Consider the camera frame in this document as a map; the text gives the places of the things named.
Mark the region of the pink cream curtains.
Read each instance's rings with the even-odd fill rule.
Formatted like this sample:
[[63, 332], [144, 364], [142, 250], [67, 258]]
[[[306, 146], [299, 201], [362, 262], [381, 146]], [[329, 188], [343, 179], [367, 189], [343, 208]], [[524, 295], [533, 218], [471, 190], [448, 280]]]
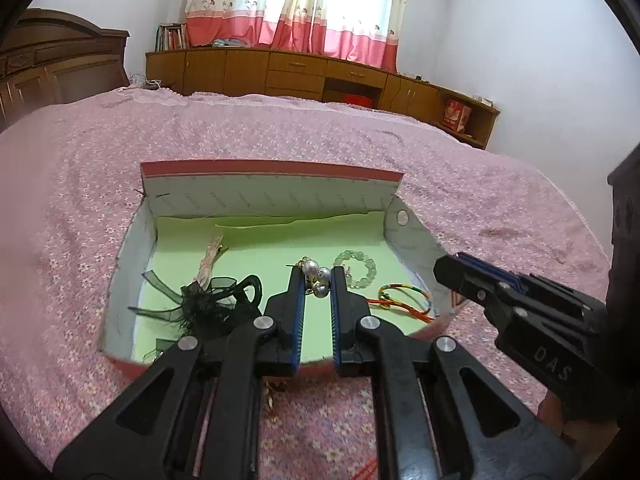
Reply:
[[407, 0], [186, 0], [194, 47], [236, 39], [396, 72]]

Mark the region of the black ribbon hair clip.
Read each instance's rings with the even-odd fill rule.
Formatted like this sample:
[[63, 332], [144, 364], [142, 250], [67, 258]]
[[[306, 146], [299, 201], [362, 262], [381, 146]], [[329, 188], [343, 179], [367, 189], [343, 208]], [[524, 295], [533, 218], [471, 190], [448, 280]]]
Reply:
[[152, 297], [165, 301], [158, 308], [131, 309], [137, 317], [131, 359], [140, 363], [151, 362], [184, 336], [199, 341], [225, 337], [262, 315], [262, 281], [256, 275], [241, 281], [214, 276], [184, 285], [178, 292], [153, 271], [144, 272], [143, 278], [154, 290]]

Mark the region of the gold pearl jewelry piece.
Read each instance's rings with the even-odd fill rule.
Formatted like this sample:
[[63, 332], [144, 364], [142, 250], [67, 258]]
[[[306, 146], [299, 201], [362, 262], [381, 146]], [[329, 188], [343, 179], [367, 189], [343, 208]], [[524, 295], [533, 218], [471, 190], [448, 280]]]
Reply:
[[272, 416], [276, 412], [277, 395], [281, 392], [281, 385], [277, 382], [264, 382], [264, 397], [267, 413]]

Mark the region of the row of books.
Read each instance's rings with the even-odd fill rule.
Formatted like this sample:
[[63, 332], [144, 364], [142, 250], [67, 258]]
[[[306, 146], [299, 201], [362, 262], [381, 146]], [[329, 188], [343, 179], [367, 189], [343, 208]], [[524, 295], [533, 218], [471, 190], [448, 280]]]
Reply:
[[184, 50], [190, 48], [186, 23], [159, 24], [155, 36], [155, 51]]

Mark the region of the red cardboard box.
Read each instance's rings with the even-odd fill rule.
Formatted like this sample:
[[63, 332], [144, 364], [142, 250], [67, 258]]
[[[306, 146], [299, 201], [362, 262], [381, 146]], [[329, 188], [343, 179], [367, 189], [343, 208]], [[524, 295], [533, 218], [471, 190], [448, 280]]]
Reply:
[[165, 160], [140, 167], [143, 198], [116, 260], [99, 347], [137, 377], [178, 325], [156, 318], [180, 290], [256, 275], [282, 292], [303, 258], [342, 264], [367, 298], [393, 286], [374, 314], [420, 338], [441, 334], [461, 298], [433, 273], [444, 248], [400, 198], [396, 171], [316, 162]]

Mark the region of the dark wooden headboard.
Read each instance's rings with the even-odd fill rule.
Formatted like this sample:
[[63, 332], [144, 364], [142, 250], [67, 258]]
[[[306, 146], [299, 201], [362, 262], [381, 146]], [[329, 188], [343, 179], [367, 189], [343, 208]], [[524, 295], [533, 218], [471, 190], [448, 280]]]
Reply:
[[41, 107], [125, 87], [128, 38], [74, 14], [26, 10], [1, 45], [1, 128]]

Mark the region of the red gift box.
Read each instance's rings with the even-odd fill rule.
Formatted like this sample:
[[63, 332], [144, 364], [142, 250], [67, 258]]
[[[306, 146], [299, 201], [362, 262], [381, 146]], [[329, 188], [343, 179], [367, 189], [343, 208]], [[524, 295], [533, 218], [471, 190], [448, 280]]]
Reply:
[[449, 99], [442, 114], [442, 124], [454, 132], [463, 132], [471, 113], [472, 108], [465, 103]]

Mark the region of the green foam box liner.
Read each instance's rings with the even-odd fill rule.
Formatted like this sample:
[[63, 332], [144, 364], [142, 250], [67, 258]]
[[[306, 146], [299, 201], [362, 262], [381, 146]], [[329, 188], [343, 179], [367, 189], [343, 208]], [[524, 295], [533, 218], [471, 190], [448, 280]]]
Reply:
[[[266, 301], [283, 292], [290, 278], [291, 264], [303, 257], [320, 266], [333, 266], [343, 252], [363, 252], [373, 260], [378, 273], [372, 284], [357, 294], [378, 299], [378, 289], [388, 284], [424, 286], [410, 278], [383, 235], [384, 214], [345, 214], [323, 219], [281, 218], [199, 218], [156, 219], [157, 245], [148, 268], [171, 289], [178, 292], [198, 273], [198, 264], [215, 232], [224, 234], [226, 252], [215, 262], [212, 277], [228, 276], [241, 281], [254, 274], [262, 281]], [[306, 299], [300, 364], [329, 359], [332, 354], [330, 300]], [[397, 325], [406, 335], [420, 333], [427, 324], [405, 309], [371, 306], [372, 314]]]

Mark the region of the red item under desk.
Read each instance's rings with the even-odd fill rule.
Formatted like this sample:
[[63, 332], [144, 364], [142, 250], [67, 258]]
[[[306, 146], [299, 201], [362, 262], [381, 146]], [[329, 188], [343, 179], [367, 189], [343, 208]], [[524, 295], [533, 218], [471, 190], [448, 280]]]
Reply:
[[375, 108], [375, 102], [370, 98], [370, 96], [360, 96], [360, 94], [345, 94], [343, 102], [349, 105]]

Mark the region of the pink tassel hairpin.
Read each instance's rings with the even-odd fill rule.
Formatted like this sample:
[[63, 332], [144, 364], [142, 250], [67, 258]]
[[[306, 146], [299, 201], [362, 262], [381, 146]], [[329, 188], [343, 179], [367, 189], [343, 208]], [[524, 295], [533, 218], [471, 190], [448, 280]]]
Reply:
[[207, 243], [205, 254], [198, 264], [198, 273], [194, 278], [194, 281], [196, 281], [202, 289], [206, 289], [208, 286], [212, 278], [214, 264], [226, 250], [227, 247], [224, 246], [224, 234], [215, 232]]

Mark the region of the long wooden cabinet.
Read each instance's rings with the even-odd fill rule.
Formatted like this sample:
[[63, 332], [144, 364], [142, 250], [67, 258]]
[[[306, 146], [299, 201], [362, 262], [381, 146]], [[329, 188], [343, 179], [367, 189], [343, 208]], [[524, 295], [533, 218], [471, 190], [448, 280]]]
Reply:
[[[207, 91], [226, 96], [264, 94], [340, 103], [349, 93], [370, 96], [375, 102], [374, 110], [425, 122], [481, 150], [487, 148], [499, 116], [497, 107], [437, 84], [314, 54], [250, 48], [149, 52], [145, 75], [184, 96]], [[442, 124], [449, 99], [472, 108], [463, 132], [454, 132]]]

